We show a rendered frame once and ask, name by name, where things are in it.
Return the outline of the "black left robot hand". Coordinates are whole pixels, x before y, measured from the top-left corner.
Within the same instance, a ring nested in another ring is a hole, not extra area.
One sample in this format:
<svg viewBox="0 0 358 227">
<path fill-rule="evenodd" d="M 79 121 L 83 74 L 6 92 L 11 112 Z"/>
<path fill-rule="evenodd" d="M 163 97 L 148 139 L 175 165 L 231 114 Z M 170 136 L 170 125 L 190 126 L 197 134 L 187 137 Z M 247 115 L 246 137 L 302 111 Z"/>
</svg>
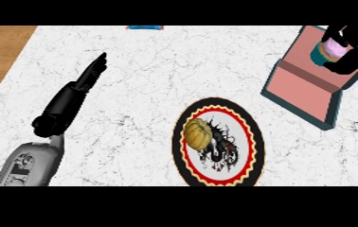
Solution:
<svg viewBox="0 0 358 227">
<path fill-rule="evenodd" d="M 51 137 L 64 134 L 80 111 L 88 93 L 107 70 L 107 53 L 91 63 L 82 76 L 54 96 L 42 115 L 33 121 L 34 134 Z"/>
</svg>

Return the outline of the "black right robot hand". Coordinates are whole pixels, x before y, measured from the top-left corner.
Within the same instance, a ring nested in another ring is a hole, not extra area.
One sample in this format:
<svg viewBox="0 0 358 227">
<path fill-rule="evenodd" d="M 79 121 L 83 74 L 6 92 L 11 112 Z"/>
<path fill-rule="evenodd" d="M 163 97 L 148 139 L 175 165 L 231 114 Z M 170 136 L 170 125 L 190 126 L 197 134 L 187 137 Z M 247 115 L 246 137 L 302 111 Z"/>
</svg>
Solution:
<svg viewBox="0 0 358 227">
<path fill-rule="evenodd" d="M 358 26 L 329 26 L 321 37 L 321 43 L 332 40 L 341 47 L 351 46 L 336 62 L 329 61 L 323 66 L 339 75 L 349 75 L 358 69 Z"/>
</svg>

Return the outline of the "pink cupcake with teal wrapper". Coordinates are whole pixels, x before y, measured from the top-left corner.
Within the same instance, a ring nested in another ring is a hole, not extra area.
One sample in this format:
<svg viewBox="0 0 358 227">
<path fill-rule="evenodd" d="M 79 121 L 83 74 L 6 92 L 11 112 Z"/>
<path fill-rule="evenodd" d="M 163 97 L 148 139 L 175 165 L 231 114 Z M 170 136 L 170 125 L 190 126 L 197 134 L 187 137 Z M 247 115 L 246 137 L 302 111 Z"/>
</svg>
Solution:
<svg viewBox="0 0 358 227">
<path fill-rule="evenodd" d="M 317 66 L 323 66 L 327 62 L 338 62 L 349 50 L 348 46 L 329 39 L 324 43 L 318 42 L 311 52 L 311 60 Z"/>
</svg>

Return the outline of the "pink and teal cardboard box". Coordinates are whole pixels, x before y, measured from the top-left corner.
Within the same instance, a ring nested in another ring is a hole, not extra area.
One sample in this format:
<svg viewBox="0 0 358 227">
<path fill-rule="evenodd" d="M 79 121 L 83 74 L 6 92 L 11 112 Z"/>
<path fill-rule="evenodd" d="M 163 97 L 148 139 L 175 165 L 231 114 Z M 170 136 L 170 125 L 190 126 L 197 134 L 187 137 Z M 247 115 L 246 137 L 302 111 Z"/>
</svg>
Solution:
<svg viewBox="0 0 358 227">
<path fill-rule="evenodd" d="M 262 95 L 320 129 L 336 126 L 344 90 L 358 80 L 358 69 L 349 75 L 330 72 L 311 60 L 324 28 L 304 26 L 295 42 L 270 73 Z"/>
</svg>

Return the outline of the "black red patterned plate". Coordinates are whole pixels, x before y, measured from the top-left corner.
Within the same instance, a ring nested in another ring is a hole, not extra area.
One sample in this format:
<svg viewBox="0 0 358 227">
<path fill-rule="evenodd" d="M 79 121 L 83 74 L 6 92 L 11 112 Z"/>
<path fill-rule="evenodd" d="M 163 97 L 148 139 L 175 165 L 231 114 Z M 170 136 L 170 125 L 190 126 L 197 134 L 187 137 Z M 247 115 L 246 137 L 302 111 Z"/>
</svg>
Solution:
<svg viewBox="0 0 358 227">
<path fill-rule="evenodd" d="M 203 150 L 187 144 L 184 129 L 202 118 L 213 131 Z M 190 186 L 253 186 L 265 164 L 265 140 L 243 107 L 219 97 L 200 99 L 182 112 L 172 134 L 172 156 Z"/>
</svg>

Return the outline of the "brown wooden surface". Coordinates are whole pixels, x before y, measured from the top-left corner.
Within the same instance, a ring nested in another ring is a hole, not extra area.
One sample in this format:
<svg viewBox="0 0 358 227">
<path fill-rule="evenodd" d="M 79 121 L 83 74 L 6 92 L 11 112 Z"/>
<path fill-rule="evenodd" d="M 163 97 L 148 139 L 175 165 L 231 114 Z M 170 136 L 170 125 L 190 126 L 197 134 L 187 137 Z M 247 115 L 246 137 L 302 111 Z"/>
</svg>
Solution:
<svg viewBox="0 0 358 227">
<path fill-rule="evenodd" d="M 37 26 L 0 26 L 0 82 L 31 39 Z"/>
</svg>

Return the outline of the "yellow bread roll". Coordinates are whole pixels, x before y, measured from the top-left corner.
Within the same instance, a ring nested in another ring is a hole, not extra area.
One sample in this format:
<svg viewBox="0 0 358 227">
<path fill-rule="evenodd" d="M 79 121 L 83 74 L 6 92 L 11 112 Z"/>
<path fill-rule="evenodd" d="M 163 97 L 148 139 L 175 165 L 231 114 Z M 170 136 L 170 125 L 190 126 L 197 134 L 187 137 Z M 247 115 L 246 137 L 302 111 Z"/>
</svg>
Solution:
<svg viewBox="0 0 358 227">
<path fill-rule="evenodd" d="M 190 120 L 184 129 L 184 137 L 194 150 L 203 150 L 212 143 L 213 131 L 209 123 L 202 118 Z"/>
</svg>

